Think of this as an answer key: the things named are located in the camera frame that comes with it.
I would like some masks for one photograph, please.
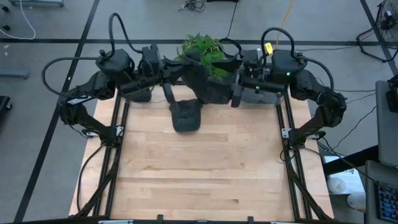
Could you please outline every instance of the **black metal frame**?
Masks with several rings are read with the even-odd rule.
[[[292,114],[292,108],[290,105],[290,100],[289,96],[286,94],[284,96],[285,99],[285,105],[286,105],[286,112],[287,112],[287,119],[289,121],[289,126],[290,128],[294,128],[294,119],[293,119],[293,114]],[[115,125],[117,121],[117,117],[119,114],[119,109],[120,109],[120,102],[121,102],[121,97],[118,94],[116,96],[116,101],[113,109],[113,115],[112,115],[112,120],[111,124]],[[122,120],[121,120],[121,126],[126,127],[126,121],[127,121],[127,115],[129,111],[129,102],[124,103],[124,108],[123,108],[123,115],[122,115]],[[282,111],[281,105],[276,105],[276,111],[278,115],[278,122],[279,122],[279,127],[280,129],[285,128],[285,123],[284,123],[284,115]],[[282,146],[284,150],[284,156],[285,158],[290,157],[289,154],[289,145],[286,140],[283,139],[282,137],[282,132],[280,132],[280,137],[282,140]],[[121,138],[120,146],[116,149],[115,152],[115,161],[117,162],[116,166],[119,166],[119,161],[120,161],[120,156],[121,156],[121,149],[123,146],[123,139],[124,135]],[[106,176],[107,170],[108,170],[108,164],[109,164],[109,159],[110,159],[110,154],[111,154],[111,148],[107,148],[105,155],[104,155],[104,160],[103,160],[103,165],[102,165],[102,170],[101,170],[101,177],[99,184],[104,181],[104,177]],[[305,186],[305,177],[303,173],[303,167],[302,167],[302,161],[300,157],[300,152],[295,151],[295,163],[297,166],[297,173],[298,177]],[[289,160],[285,160],[285,165],[286,169],[289,169],[289,166],[291,167],[291,164],[289,163]],[[98,223],[100,220],[109,220],[110,215],[111,215],[111,209],[112,209],[112,204],[113,204],[113,195],[114,195],[114,190],[116,186],[116,180],[117,180],[117,170],[115,175],[113,176],[111,182],[109,183],[109,192],[108,192],[108,199],[106,202],[106,210],[105,210],[105,215],[99,216],[99,210],[101,206],[101,199],[97,201],[94,207],[94,214],[92,217],[71,217],[71,218],[66,218],[66,219],[58,219],[58,220],[42,220],[42,221],[36,221],[36,222],[24,222],[24,223],[31,223],[31,224],[36,224],[36,223],[47,223],[47,224],[53,224],[53,223],[73,223],[73,224],[79,224],[79,223]],[[324,224],[324,223],[336,223],[333,220],[314,220],[312,219],[312,210],[307,202],[306,198],[303,196],[303,204],[304,204],[304,210],[305,210],[305,216],[306,218],[301,218],[300,217],[300,210],[299,210],[299,204],[297,201],[297,193],[296,193],[296,188],[293,179],[287,175],[288,177],[288,183],[289,183],[289,191],[290,191],[290,199],[292,201],[292,211],[294,214],[294,223],[314,223],[314,224]],[[138,224],[148,224],[148,223],[155,223],[155,224],[163,224],[163,223],[180,223],[180,224],[198,224],[200,222],[203,222],[203,224],[271,224],[273,222],[255,222],[253,217],[248,217],[248,220],[246,222],[229,222],[229,221],[198,221],[198,220],[163,220],[163,215],[158,215],[157,220],[134,220],[134,223]]]

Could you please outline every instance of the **plant leaf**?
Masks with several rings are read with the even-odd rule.
[[[210,64],[210,62],[211,62],[211,55],[210,55],[210,54],[206,55],[206,57],[205,57],[205,62],[206,62],[207,64]]]
[[[218,79],[218,80],[222,80],[224,79],[226,76],[228,75],[228,72],[225,70],[222,70],[220,68],[215,68],[213,70],[213,76]]]
[[[206,42],[205,41],[199,41],[198,42],[198,47],[200,50],[205,50],[206,49]]]
[[[217,51],[210,53],[210,55],[212,58],[223,58],[224,57],[221,52],[217,52]]]
[[[195,39],[196,39],[197,41],[201,41],[201,40],[203,39],[203,37],[200,35],[200,33],[198,33],[198,34],[195,36]]]
[[[206,63],[206,59],[204,55],[200,56],[200,63],[202,63],[203,65],[208,65],[208,63]]]

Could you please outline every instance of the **robotic arm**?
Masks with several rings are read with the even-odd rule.
[[[115,85],[109,81],[103,72],[95,73],[90,80],[66,92],[69,97],[61,96],[58,101],[61,120],[69,125],[80,124],[87,134],[96,133],[103,142],[116,142],[116,127],[105,126],[91,117],[83,105],[92,99],[108,100],[114,96]]]
[[[323,127],[335,127],[340,124],[346,110],[345,98],[328,87],[322,86],[311,72],[304,69],[308,58],[301,53],[291,56],[289,50],[276,50],[272,54],[272,63],[265,63],[267,55],[258,57],[257,50],[242,50],[227,60],[213,62],[213,66],[236,74],[236,82],[231,95],[231,106],[238,107],[245,88],[256,93],[268,91],[277,97],[287,93],[297,100],[312,100],[318,108],[315,116],[298,129],[284,129],[284,136],[291,146],[303,146],[307,137],[318,134]]]

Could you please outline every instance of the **wooden tabletop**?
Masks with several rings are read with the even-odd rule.
[[[195,98],[185,86],[173,91],[176,100]],[[95,118],[109,125],[114,101],[99,101]],[[310,119],[306,101],[291,99],[291,105],[297,127]],[[200,129],[190,134],[174,131],[168,107],[160,87],[151,103],[130,104],[111,218],[153,220],[162,214],[165,220],[245,221],[253,216],[255,221],[294,221],[274,105],[205,105]],[[98,138],[90,139],[83,161],[99,145]],[[318,151],[315,141],[307,140],[306,146]],[[104,151],[84,171],[81,205],[97,188]],[[333,217],[319,156],[300,153],[308,191]],[[75,193],[70,214],[76,212]],[[305,216],[302,203],[300,214]]]

